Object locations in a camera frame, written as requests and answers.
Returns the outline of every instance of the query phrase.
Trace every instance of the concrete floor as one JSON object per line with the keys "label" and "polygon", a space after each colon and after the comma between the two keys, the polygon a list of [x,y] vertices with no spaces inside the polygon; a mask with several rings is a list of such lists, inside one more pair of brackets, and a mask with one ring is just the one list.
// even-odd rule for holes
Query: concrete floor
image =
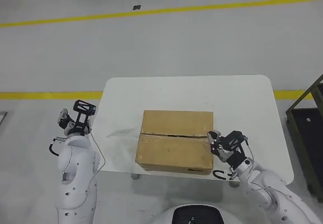
{"label": "concrete floor", "polygon": [[[289,188],[323,220],[323,204],[307,190],[285,127],[284,112],[291,103],[277,102],[294,169]],[[55,136],[63,134],[56,124],[61,108],[72,110],[72,105],[73,100],[0,100],[0,111],[8,111],[0,127],[0,223],[56,223],[54,205],[61,173],[48,146]],[[269,223],[263,211],[227,182],[159,176],[132,180],[129,174],[113,172],[101,172],[97,179],[95,223],[145,223],[161,211],[187,202],[214,204],[245,223]]]}
{"label": "concrete floor", "polygon": [[[142,10],[191,4],[0,0],[0,22],[125,12],[136,2]],[[299,90],[322,72],[323,0],[0,29],[0,92],[100,91],[112,77],[232,74],[263,74],[275,90]]]}
{"label": "concrete floor", "polygon": [[[0,23],[240,0],[0,0]],[[323,0],[0,29],[0,92],[101,91],[112,77],[263,74],[275,90],[306,89],[323,72]],[[0,100],[0,223],[56,223],[61,174],[50,141],[74,100]],[[289,188],[323,220],[307,191],[285,127],[292,101],[278,101],[294,169]],[[269,223],[226,182],[102,172],[95,223],[145,223],[187,202],[217,205],[245,223]]]}

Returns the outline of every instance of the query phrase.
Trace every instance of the floor marking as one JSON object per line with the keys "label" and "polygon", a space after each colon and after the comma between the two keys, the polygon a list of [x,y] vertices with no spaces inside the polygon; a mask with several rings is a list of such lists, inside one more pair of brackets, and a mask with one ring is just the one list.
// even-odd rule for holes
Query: floor marking
{"label": "floor marking", "polygon": [[[304,90],[274,90],[276,100],[297,100]],[[0,100],[99,100],[102,91],[96,92],[0,92]],[[306,99],[313,99],[309,94]]]}
{"label": "floor marking", "polygon": [[100,20],[105,18],[118,18],[118,17],[130,17],[130,16],[144,16],[144,15],[155,15],[163,13],[175,13],[175,12],[190,12],[190,11],[202,11],[202,10],[222,10],[226,8],[245,8],[245,7],[259,7],[259,6],[272,6],[276,4],[291,4],[301,2],[312,2],[315,0],[266,0],[257,2],[236,2],[227,4],[213,4],[209,6],[187,6],[178,8],[162,8],[158,10],[145,10],[145,11],[132,11],[132,12],[121,12],[111,14],[99,14],[89,16],[77,16],[67,18],[51,18],[47,20],[32,20],[22,22],[10,22],[6,24],[0,24],[0,28],[3,27],[14,27],[14,26],[31,26],[39,24],[53,24],[59,22],[75,22],[84,20]]}

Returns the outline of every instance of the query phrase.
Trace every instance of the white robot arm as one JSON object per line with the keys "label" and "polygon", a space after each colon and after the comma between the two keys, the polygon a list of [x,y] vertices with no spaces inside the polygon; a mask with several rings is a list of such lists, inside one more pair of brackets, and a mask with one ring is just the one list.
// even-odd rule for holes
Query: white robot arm
{"label": "white robot arm", "polygon": [[208,133],[211,152],[231,166],[231,179],[238,176],[241,187],[259,207],[263,208],[273,224],[321,224],[322,222],[275,172],[247,158],[241,143],[248,145],[247,137],[233,131],[226,137],[213,130]]}
{"label": "white robot arm", "polygon": [[63,172],[59,186],[60,203],[57,205],[58,223],[92,224],[97,199],[97,181],[94,177],[98,172],[100,156],[91,147],[88,117],[94,115],[96,107],[78,100],[73,109],[79,112],[76,121],[66,109],[62,110],[58,119],[59,126],[67,136],[53,140],[64,142],[61,153],[53,151],[53,142],[49,147],[51,153],[58,156],[58,169]]}

